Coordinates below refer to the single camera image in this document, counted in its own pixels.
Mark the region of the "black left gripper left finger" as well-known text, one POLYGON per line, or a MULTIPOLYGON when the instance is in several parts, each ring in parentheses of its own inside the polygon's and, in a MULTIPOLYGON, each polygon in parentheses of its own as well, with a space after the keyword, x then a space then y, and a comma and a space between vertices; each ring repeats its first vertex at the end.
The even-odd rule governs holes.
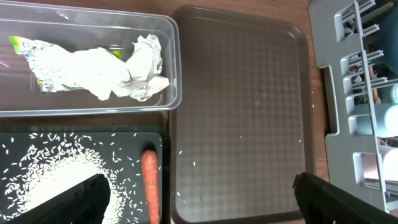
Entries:
POLYGON ((96 174, 7 224, 102 224, 111 189, 103 174, 96 174))

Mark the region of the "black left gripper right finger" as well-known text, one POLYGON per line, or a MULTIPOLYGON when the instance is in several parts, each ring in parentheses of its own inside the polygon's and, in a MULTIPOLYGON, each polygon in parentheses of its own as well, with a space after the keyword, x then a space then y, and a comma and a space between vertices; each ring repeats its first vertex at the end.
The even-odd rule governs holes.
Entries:
POLYGON ((397 217, 309 172, 297 174, 293 188, 307 224, 397 224, 397 217))

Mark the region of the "orange carrot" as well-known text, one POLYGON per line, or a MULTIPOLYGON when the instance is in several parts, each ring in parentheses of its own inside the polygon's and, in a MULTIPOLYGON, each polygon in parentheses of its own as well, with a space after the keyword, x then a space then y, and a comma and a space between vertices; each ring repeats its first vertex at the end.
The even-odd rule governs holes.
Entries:
POLYGON ((148 149, 142 153, 141 168, 150 224, 160 223, 159 166, 157 154, 148 149))

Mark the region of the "pink cup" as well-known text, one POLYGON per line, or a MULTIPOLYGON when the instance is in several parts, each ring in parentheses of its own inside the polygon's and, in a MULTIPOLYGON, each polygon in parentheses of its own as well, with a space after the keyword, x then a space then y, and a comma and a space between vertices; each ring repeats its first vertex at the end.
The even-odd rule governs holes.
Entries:
MULTIPOLYGON (((379 145, 382 156, 384 178, 397 181, 397 148, 379 145)), ((375 154, 362 154, 363 173, 366 179, 378 179, 377 162, 375 154)))

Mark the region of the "light blue cup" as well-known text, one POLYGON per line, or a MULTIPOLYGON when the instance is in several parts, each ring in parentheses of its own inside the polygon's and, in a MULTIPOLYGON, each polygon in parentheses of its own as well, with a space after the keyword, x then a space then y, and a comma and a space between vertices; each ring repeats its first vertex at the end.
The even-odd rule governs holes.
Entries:
MULTIPOLYGON (((377 131, 376 136, 379 138, 392 138, 397 136, 397 104, 382 103, 375 104, 375 115, 377 131)), ((373 133, 371 127, 370 115, 358 116, 357 133, 362 135, 371 135, 373 133)))

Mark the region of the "white paper wrapper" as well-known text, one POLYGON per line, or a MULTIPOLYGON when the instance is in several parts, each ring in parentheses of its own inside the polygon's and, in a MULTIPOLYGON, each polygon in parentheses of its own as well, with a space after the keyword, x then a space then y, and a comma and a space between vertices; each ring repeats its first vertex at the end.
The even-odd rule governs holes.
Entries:
POLYGON ((76 51, 71 54, 70 75, 101 101, 108 100, 112 93, 146 101, 170 84, 160 75, 162 46, 152 34, 138 37, 133 46, 134 51, 126 61, 101 47, 76 51))

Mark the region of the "green foil snack wrapper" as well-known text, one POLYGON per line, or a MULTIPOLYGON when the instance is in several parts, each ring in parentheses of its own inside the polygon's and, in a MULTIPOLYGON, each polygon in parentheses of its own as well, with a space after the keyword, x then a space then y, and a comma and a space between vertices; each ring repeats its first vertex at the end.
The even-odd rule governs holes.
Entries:
POLYGON ((84 89, 100 95, 130 77, 126 63, 102 47, 69 52, 42 40, 10 36, 9 41, 43 92, 84 89))

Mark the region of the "grey dishwasher rack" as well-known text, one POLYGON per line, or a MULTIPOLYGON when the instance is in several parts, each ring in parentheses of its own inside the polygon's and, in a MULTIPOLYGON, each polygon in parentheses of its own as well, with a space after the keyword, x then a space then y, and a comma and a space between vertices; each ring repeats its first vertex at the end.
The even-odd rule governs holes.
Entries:
POLYGON ((323 70, 328 103, 330 182, 388 213, 397 213, 397 181, 384 178, 379 145, 397 148, 397 136, 376 136, 372 89, 397 84, 377 39, 381 23, 395 8, 396 1, 377 0, 314 0, 309 6, 315 62, 323 70), (371 135, 357 133, 356 118, 366 115, 371 117, 371 135), (362 154, 375 154, 378 179, 364 178, 362 154))

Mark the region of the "light blue bowl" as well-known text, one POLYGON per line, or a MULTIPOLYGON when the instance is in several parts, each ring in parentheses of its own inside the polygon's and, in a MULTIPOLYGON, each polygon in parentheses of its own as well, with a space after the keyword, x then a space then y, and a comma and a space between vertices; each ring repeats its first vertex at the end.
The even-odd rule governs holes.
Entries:
POLYGON ((382 103, 397 104, 397 84, 380 88, 378 93, 382 103))

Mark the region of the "dark blue plate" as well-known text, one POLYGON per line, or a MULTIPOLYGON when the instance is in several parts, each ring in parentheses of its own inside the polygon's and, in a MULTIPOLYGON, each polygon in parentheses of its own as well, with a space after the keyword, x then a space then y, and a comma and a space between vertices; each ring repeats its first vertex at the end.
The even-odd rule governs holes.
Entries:
POLYGON ((397 8, 384 18, 380 28, 378 47, 384 53, 384 63, 397 74, 397 8))

